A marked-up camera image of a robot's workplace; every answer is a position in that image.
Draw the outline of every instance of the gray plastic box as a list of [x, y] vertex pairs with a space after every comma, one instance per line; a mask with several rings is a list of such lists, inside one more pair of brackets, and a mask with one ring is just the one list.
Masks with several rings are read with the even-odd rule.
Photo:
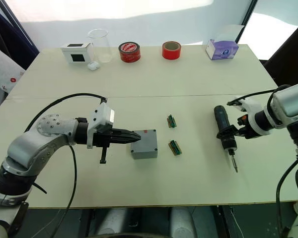
[[156, 130], [135, 130], [141, 140], [131, 143], [131, 155], [134, 159], [157, 158], [158, 145]]

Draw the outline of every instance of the black screwdriver handle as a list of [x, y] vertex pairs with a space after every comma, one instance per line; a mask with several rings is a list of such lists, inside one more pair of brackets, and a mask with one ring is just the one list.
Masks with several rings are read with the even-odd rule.
[[[215, 120], [217, 121], [219, 131], [229, 127], [229, 121], [227, 117], [227, 113], [225, 108], [222, 105], [216, 106], [214, 108]], [[222, 146], [224, 150], [228, 150], [229, 153], [233, 154], [233, 152], [237, 149], [237, 144], [234, 136], [228, 136], [226, 138], [221, 139]]]

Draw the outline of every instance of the white table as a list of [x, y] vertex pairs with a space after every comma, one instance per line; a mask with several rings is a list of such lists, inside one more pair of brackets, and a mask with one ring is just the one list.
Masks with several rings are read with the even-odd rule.
[[[218, 129], [213, 114], [214, 106], [225, 105], [230, 99], [231, 95], [109, 98], [108, 105], [115, 110], [115, 128], [157, 130], [158, 158], [134, 160], [130, 145], [113, 144], [107, 151], [107, 164], [100, 165], [101, 148], [75, 146], [78, 181], [72, 207], [274, 202], [278, 180], [295, 160], [295, 146], [286, 129], [251, 140], [238, 137], [236, 173], [216, 139]], [[268, 95], [255, 99], [264, 105]], [[3, 103], [0, 164], [10, 142], [53, 100], [8, 99]], [[69, 99], [46, 113], [60, 113], [64, 118], [89, 117], [98, 104], [94, 98]], [[230, 122], [237, 125], [236, 119], [243, 113], [233, 107], [226, 109]], [[177, 128], [167, 126], [170, 113]], [[172, 139], [179, 143], [182, 155], [174, 156], [170, 151], [168, 142]], [[298, 200], [294, 172], [282, 187], [282, 201]], [[73, 180], [72, 155], [68, 147], [63, 147], [36, 180], [48, 194], [33, 188], [28, 198], [30, 207], [66, 207]]]
[[234, 59], [210, 60], [205, 46], [183, 46], [177, 60], [161, 56], [161, 47], [141, 47], [135, 63], [114, 58], [96, 71], [68, 64], [61, 49], [46, 49], [34, 60], [9, 98], [59, 98], [76, 92], [106, 97], [247, 94], [276, 87], [247, 45]]

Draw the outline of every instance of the red tape roll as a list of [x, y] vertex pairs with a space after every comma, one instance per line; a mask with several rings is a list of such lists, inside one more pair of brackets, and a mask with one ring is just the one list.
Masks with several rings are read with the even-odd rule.
[[123, 62], [132, 63], [140, 59], [140, 46], [135, 42], [124, 42], [118, 50]]
[[175, 41], [167, 41], [162, 45], [162, 56], [168, 60], [180, 57], [181, 45]]

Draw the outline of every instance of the purple tissue box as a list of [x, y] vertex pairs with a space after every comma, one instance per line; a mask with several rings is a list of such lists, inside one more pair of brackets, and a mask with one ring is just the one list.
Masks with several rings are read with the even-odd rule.
[[235, 41], [218, 41], [210, 39], [207, 44], [207, 53], [211, 60], [231, 59], [238, 50], [238, 44]]

